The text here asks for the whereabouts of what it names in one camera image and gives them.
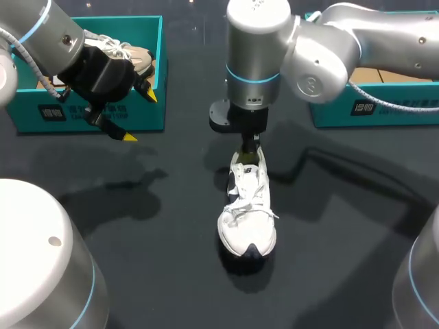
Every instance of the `logo on box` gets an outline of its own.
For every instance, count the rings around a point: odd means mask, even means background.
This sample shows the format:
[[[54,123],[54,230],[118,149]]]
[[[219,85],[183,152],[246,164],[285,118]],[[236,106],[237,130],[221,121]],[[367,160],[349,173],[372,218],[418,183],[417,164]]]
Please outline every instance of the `logo on box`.
[[[377,105],[372,101],[358,99],[352,107],[351,115],[372,115]]]
[[[66,121],[61,105],[38,105],[38,109],[45,121]]]

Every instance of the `metal cylinder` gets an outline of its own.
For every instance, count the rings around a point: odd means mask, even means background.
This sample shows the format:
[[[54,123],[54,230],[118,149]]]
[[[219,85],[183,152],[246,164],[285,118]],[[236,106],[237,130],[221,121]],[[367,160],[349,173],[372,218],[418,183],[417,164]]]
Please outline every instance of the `metal cylinder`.
[[[0,180],[0,328],[104,329],[104,277],[49,193]]]
[[[288,1],[231,0],[227,18],[228,97],[247,110],[267,108],[277,98],[293,30]]]
[[[392,290],[396,326],[430,329],[439,326],[439,208],[402,262]]]
[[[53,0],[3,0],[0,27],[21,41],[45,75],[70,67],[85,40],[81,27]]]

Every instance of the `shoe box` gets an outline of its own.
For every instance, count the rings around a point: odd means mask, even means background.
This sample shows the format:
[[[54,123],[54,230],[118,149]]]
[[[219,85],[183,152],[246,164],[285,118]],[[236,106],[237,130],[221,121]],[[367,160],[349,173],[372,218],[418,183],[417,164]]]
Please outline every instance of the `shoe box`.
[[[121,42],[149,49],[155,57],[155,74],[148,78],[157,103],[150,103],[134,89],[123,100],[109,103],[104,114],[129,132],[161,131],[165,127],[167,93],[167,48],[161,16],[79,17],[80,27],[105,34]],[[19,72],[19,89],[8,105],[8,114],[20,133],[95,132],[96,127],[83,119],[87,102],[73,91],[60,103],[39,83],[32,70],[19,58],[14,59]],[[60,92],[64,86],[56,77],[47,77]]]

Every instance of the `teal shoe box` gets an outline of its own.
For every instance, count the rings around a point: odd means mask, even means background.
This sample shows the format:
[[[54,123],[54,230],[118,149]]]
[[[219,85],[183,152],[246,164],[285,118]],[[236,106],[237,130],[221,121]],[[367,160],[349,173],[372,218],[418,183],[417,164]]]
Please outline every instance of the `teal shoe box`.
[[[156,57],[153,90],[158,103],[150,103],[134,89],[118,103],[107,105],[104,114],[129,132],[160,131],[165,127],[167,50],[161,16],[78,17],[80,27],[121,42],[149,49]],[[37,78],[28,65],[15,58],[19,89],[8,105],[8,114],[20,133],[99,131],[83,119],[87,102],[73,91],[65,103],[45,89],[36,89]]]
[[[439,107],[439,82],[413,81],[357,84],[368,94],[390,103],[422,108]],[[439,112],[417,113],[393,110],[364,99],[349,85],[346,85],[344,92],[334,101],[325,104],[311,103],[310,108],[316,127],[439,124]]]

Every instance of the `blue ring light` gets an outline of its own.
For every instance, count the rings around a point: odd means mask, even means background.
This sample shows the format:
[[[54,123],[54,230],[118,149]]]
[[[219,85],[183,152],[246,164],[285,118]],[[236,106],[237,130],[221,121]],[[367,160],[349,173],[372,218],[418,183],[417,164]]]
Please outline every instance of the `blue ring light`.
[[[273,75],[272,77],[269,77],[268,79],[264,79],[264,80],[248,80],[248,79],[244,79],[243,77],[239,77],[238,75],[234,74],[234,73],[229,69],[229,67],[227,66],[227,63],[226,63],[226,68],[227,68],[227,71],[228,71],[228,72],[229,72],[229,73],[230,73],[230,74],[231,74],[236,80],[239,80],[239,81],[245,82],[245,83],[247,83],[247,84],[264,84],[264,83],[266,83],[266,82],[270,82],[270,81],[276,79],[276,78],[279,76],[279,74],[280,74],[280,73],[277,73],[277,74]]]
[[[70,329],[74,329],[78,323],[81,321],[82,317],[84,316],[85,312],[87,311],[88,305],[90,304],[91,297],[93,296],[93,291],[95,290],[95,262],[93,262],[93,259],[91,260],[91,266],[93,267],[93,281],[91,282],[91,289],[90,289],[90,295],[88,296],[87,303],[85,303],[84,309],[82,310],[80,316],[76,319],[75,323],[71,325]]]
[[[32,34],[35,33],[35,31],[43,24],[44,20],[46,19],[47,15],[49,14],[50,7],[52,5],[52,0],[47,0],[46,8],[44,9],[44,12],[41,14],[40,18],[37,20],[35,25],[26,33],[19,42],[23,44],[28,38],[31,37]]]
[[[414,245],[416,244],[417,240],[418,239],[416,239],[414,241],[412,249],[410,250],[410,255],[409,255],[409,277],[410,277],[410,282],[412,283],[414,294],[417,296],[417,298],[418,298],[418,300],[420,302],[420,305],[424,308],[425,312],[427,312],[427,314],[439,325],[439,320],[434,316],[434,314],[430,311],[430,309],[427,307],[427,305],[425,305],[423,299],[420,297],[418,289],[416,288],[416,286],[414,284],[413,273],[412,273],[412,254],[413,254]]]

